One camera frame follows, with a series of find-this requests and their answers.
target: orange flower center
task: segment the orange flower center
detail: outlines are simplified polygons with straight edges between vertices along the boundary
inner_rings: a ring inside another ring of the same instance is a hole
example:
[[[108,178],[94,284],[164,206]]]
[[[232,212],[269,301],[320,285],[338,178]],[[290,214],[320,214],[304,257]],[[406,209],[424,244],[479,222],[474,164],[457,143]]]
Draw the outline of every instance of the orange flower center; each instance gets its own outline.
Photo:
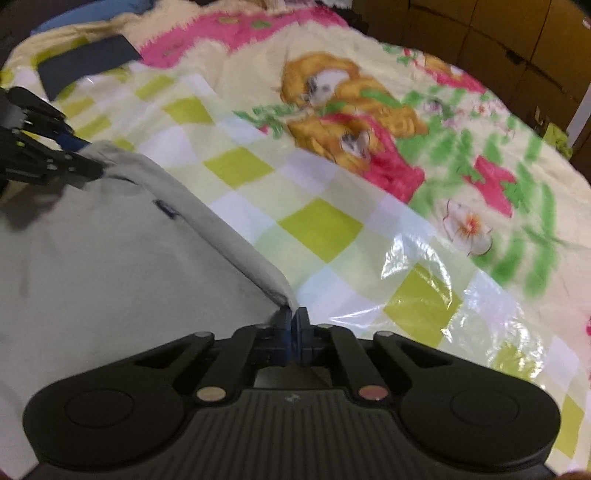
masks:
[[[480,218],[478,215],[469,214],[466,215],[466,219],[460,224],[460,235],[468,238],[474,235],[478,235],[482,229],[480,225]]]

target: gray cloth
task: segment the gray cloth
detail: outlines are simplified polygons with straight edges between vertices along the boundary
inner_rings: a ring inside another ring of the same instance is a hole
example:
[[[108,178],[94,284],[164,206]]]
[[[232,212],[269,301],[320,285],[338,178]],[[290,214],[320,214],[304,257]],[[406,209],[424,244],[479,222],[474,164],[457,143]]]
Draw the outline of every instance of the gray cloth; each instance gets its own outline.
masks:
[[[13,478],[35,464],[20,421],[40,388],[296,307],[283,275],[151,160],[106,142],[81,153],[110,165],[102,179],[1,206],[0,469]]]

